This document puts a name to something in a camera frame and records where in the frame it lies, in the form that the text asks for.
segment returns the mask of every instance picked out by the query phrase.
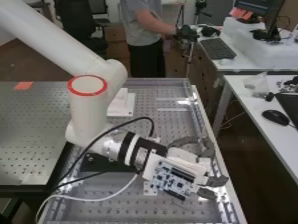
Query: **black cable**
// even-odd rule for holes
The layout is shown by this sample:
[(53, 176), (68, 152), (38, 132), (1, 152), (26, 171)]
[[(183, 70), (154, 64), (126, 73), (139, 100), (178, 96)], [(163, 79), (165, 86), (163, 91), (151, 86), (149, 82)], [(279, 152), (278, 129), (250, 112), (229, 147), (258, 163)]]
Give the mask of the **black cable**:
[(72, 172), (74, 166), (77, 165), (77, 162), (81, 160), (81, 158), (84, 157), (84, 155), (86, 154), (86, 152), (89, 151), (90, 147), (96, 144), (96, 142), (105, 136), (108, 135), (110, 132), (116, 131), (117, 129), (122, 128), (123, 126), (139, 121), (139, 120), (147, 120), (150, 121), (151, 123), (151, 129), (150, 129), (150, 132), (149, 132), (149, 137), (153, 136), (154, 134), (154, 121), (151, 120), (151, 118), (149, 117), (138, 117), (117, 126), (114, 126), (113, 128), (110, 128), (108, 131), (105, 131), (104, 133), (101, 133), (96, 139), (90, 142), (90, 144), (86, 146), (85, 150), (82, 151), (82, 153), (80, 154), (80, 156), (76, 158), (70, 168), (68, 169), (66, 173), (62, 175), (62, 177), (58, 179), (58, 182), (61, 182), (61, 180), (68, 176), (68, 174)]
[(56, 186), (56, 187), (50, 190), (50, 194), (52, 194), (58, 188), (64, 187), (65, 185), (68, 185), (68, 184), (73, 184), (73, 183), (76, 183), (76, 182), (80, 182), (80, 181), (82, 181), (82, 180), (86, 180), (86, 179), (89, 179), (89, 178), (92, 178), (92, 177), (100, 176), (101, 174), (105, 174), (105, 173), (106, 173), (106, 172), (98, 172), (98, 173), (94, 173), (94, 174), (92, 174), (92, 175), (89, 175), (89, 176), (77, 178), (77, 179), (73, 180), (73, 181), (69, 181), (69, 182), (66, 182), (66, 183), (60, 184), (58, 186)]

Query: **black chair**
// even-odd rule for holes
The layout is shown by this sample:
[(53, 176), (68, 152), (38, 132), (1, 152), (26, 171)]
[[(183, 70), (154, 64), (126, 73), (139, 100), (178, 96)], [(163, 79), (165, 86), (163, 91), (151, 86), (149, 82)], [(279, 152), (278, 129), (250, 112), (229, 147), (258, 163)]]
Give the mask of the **black chair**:
[(34, 9), (44, 9), (44, 7), (49, 5), (49, 3), (45, 3), (45, 1), (41, 0), (38, 2), (28, 3), (28, 5)]
[[(93, 15), (109, 15), (109, 8), (105, 0), (88, 0)], [(109, 19), (94, 19), (96, 24), (101, 26), (102, 37), (105, 38), (105, 27), (110, 23)]]
[(93, 20), (88, 0), (56, 0), (56, 12), (60, 16), (64, 30), (102, 58), (106, 58), (108, 42), (105, 38), (93, 38), (92, 34), (102, 26)]

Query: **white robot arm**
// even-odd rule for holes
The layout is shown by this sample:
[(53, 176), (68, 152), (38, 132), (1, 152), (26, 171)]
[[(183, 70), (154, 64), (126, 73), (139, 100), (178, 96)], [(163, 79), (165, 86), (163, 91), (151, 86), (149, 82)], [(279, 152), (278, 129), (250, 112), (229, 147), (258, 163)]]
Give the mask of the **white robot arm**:
[[(105, 61), (20, 0), (0, 0), (0, 26), (74, 76), (68, 83), (72, 121), (65, 137), (86, 147), (113, 127), (106, 109), (126, 81), (123, 65)], [(227, 181), (210, 182), (211, 159), (167, 149), (125, 130), (101, 138), (90, 150), (142, 170), (151, 192), (162, 190), (181, 200), (199, 193), (201, 187), (217, 187)]]

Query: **screen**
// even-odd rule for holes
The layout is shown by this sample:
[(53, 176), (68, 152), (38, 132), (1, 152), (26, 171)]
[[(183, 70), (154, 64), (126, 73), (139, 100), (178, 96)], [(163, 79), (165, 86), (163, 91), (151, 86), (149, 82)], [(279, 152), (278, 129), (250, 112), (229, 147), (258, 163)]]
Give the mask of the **screen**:
[(263, 16), (267, 13), (271, 3), (272, 0), (237, 0), (235, 7)]

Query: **wire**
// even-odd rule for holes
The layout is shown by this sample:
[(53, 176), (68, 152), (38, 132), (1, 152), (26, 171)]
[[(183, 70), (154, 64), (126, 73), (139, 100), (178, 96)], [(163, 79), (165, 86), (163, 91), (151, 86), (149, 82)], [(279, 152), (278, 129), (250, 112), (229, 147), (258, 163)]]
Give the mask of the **wire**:
[(40, 211), (41, 211), (41, 209), (44, 208), (44, 206), (45, 206), (45, 204), (48, 203), (48, 201), (52, 199), (52, 198), (64, 198), (64, 199), (69, 199), (69, 200), (73, 200), (73, 201), (85, 201), (85, 202), (101, 202), (101, 201), (106, 201), (106, 200), (109, 200), (110, 198), (113, 198), (113, 197), (116, 197), (117, 195), (119, 195), (126, 189), (127, 189), (127, 187), (131, 185), (131, 183), (134, 182), (134, 180), (137, 179), (137, 174), (134, 174), (134, 176), (133, 176), (133, 178), (131, 178), (131, 180), (127, 182), (127, 184), (114, 193), (114, 194), (112, 194), (112, 195), (109, 195), (108, 197), (105, 197), (105, 198), (100, 198), (100, 199), (85, 199), (85, 198), (76, 198), (76, 197), (70, 197), (70, 196), (66, 196), (66, 195), (52, 195), (52, 196), (49, 196), (45, 200), (44, 200), (44, 202), (42, 202), (42, 204), (41, 204), (41, 206), (40, 206), (40, 208), (38, 208), (38, 211), (37, 211), (37, 213), (36, 213), (36, 217), (34, 217), (34, 221), (36, 221), (36, 224), (38, 223), (37, 221), (37, 219), (38, 219), (38, 216), (40, 216)]
[(237, 116), (234, 116), (230, 120), (227, 120), (227, 121), (221, 125), (221, 127), (223, 127), (226, 124), (229, 124), (234, 119), (237, 119), (238, 117), (241, 117), (243, 114), (245, 114), (245, 112), (241, 113), (241, 114), (238, 114)]
[(106, 173), (106, 172), (98, 172), (98, 173), (94, 173), (94, 174), (92, 174), (92, 175), (89, 175), (89, 176), (77, 178), (77, 179), (73, 180), (73, 181), (69, 181), (69, 182), (66, 182), (66, 183), (62, 183), (62, 184), (60, 184), (58, 186), (56, 186), (56, 187), (50, 190), (50, 193), (53, 193), (58, 188), (61, 188), (61, 187), (64, 187), (64, 186), (66, 186), (66, 185), (69, 185), (69, 184), (73, 184), (73, 183), (80, 182), (80, 181), (82, 181), (82, 180), (86, 180), (86, 179), (89, 179), (89, 178), (92, 178), (92, 177), (100, 176), (101, 174), (105, 174), (105, 173)]
[(127, 122), (125, 122), (125, 123), (122, 123), (122, 124), (114, 126), (113, 128), (110, 128), (108, 131), (105, 131), (104, 133), (101, 133), (101, 134), (94, 138), (94, 140), (93, 140), (93, 141), (90, 142), (90, 144), (86, 146), (85, 150), (82, 151), (82, 153), (80, 154), (80, 156), (78, 156), (77, 159), (74, 160), (74, 162), (73, 162), (70, 168), (68, 169), (66, 173), (62, 175), (62, 177), (58, 179), (57, 182), (61, 182), (62, 179), (64, 179), (64, 178), (68, 176), (68, 174), (72, 172), (74, 166), (77, 165), (78, 161), (81, 160), (81, 158), (84, 157), (84, 155), (85, 155), (86, 152), (89, 151), (90, 147), (96, 144), (96, 142), (97, 142), (105, 135), (108, 135), (110, 132), (116, 131), (117, 129), (122, 128), (123, 126), (126, 126), (126, 125), (129, 125), (129, 124), (131, 124), (131, 123), (134, 123), (134, 122), (137, 122), (137, 121), (139, 121), (139, 120), (147, 120), (147, 121), (150, 121), (150, 123), (151, 123), (151, 129), (150, 129), (150, 132), (149, 132), (149, 137), (151, 137), (153, 134), (154, 134), (154, 121), (153, 121), (151, 118), (149, 118), (149, 117), (138, 117), (138, 118), (135, 118), (135, 119), (133, 119), (133, 120), (130, 120), (130, 121), (127, 121)]

